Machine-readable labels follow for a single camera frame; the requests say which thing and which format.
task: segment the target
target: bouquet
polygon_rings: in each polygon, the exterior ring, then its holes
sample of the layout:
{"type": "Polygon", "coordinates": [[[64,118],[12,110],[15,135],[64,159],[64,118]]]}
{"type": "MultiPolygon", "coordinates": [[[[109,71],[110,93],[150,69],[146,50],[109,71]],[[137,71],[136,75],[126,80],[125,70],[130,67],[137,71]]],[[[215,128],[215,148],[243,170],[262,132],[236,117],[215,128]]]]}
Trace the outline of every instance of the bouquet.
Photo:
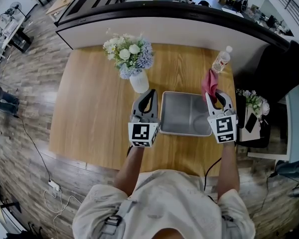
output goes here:
{"type": "Polygon", "coordinates": [[[240,90],[237,89],[236,93],[239,96],[244,96],[246,98],[246,106],[252,107],[257,118],[260,119],[262,115],[268,115],[269,104],[266,99],[257,96],[256,91],[240,90]]]}
{"type": "Polygon", "coordinates": [[[122,79],[129,79],[143,69],[149,69],[154,62],[151,43],[142,36],[114,34],[112,39],[104,43],[103,49],[109,60],[115,60],[115,67],[122,79]]]}

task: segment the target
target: metal tray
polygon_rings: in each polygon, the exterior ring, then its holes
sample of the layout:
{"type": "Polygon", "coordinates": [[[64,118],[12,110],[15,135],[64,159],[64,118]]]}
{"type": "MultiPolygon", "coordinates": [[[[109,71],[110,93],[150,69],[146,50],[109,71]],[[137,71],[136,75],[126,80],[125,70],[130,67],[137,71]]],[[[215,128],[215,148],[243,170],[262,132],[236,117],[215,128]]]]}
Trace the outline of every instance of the metal tray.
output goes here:
{"type": "Polygon", "coordinates": [[[160,108],[159,131],[165,134],[210,136],[207,103],[201,95],[165,91],[160,108]]]}

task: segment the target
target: flower vase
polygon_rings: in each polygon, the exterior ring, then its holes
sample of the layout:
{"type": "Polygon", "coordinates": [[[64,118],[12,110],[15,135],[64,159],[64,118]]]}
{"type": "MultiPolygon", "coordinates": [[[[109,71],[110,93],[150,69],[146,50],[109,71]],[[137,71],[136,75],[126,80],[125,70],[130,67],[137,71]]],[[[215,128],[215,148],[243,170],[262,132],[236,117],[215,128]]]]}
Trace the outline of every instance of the flower vase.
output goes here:
{"type": "Polygon", "coordinates": [[[131,75],[130,83],[134,91],[139,94],[146,92],[150,87],[148,76],[144,70],[137,75],[131,75]]]}

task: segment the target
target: pink cloth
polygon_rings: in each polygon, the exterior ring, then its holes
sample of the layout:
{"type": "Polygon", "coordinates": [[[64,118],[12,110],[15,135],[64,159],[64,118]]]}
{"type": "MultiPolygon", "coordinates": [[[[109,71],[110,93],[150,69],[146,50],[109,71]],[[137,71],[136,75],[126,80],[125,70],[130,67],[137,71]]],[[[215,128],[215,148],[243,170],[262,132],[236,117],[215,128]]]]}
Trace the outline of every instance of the pink cloth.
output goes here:
{"type": "Polygon", "coordinates": [[[205,93],[207,92],[212,100],[217,102],[217,98],[215,96],[216,89],[218,86],[218,74],[214,73],[213,70],[209,69],[205,75],[205,78],[201,81],[201,94],[203,96],[204,101],[206,101],[205,93]]]}

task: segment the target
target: plastic bottle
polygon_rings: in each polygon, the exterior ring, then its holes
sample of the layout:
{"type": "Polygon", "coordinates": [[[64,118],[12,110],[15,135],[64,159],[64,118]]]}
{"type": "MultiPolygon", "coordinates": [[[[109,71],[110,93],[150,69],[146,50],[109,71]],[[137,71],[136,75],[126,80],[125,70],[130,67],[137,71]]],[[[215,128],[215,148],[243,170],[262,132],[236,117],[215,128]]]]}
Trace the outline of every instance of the plastic bottle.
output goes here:
{"type": "Polygon", "coordinates": [[[227,46],[226,51],[219,52],[211,68],[215,73],[219,74],[221,73],[221,71],[224,70],[225,66],[228,64],[230,60],[229,53],[232,51],[233,48],[231,46],[227,46]]]}

